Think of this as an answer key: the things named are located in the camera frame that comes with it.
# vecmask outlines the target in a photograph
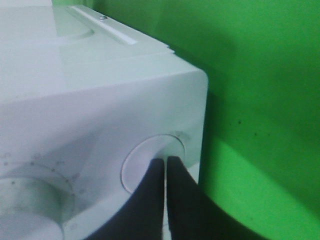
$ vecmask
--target white appliance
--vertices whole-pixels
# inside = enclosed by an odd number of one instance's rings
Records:
[[[84,6],[3,7],[0,19],[2,240],[84,239],[156,157],[179,156],[198,179],[202,70]]]

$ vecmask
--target green wall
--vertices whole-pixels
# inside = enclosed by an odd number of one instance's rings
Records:
[[[200,184],[218,205],[268,238],[320,239],[319,0],[71,2],[206,71]]]

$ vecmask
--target white plastic casing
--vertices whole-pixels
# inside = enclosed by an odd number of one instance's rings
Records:
[[[49,222],[61,229],[57,240],[82,240],[126,202],[156,157],[180,156],[198,179],[202,70],[84,6],[0,8],[0,16],[0,197],[25,189],[24,198],[42,199],[17,201],[16,224],[39,215],[60,226]],[[12,218],[8,204],[0,223]]]

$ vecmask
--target green background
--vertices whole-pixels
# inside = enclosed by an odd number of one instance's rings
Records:
[[[54,0],[170,45],[209,77],[200,185],[267,238],[320,240],[319,0]]]

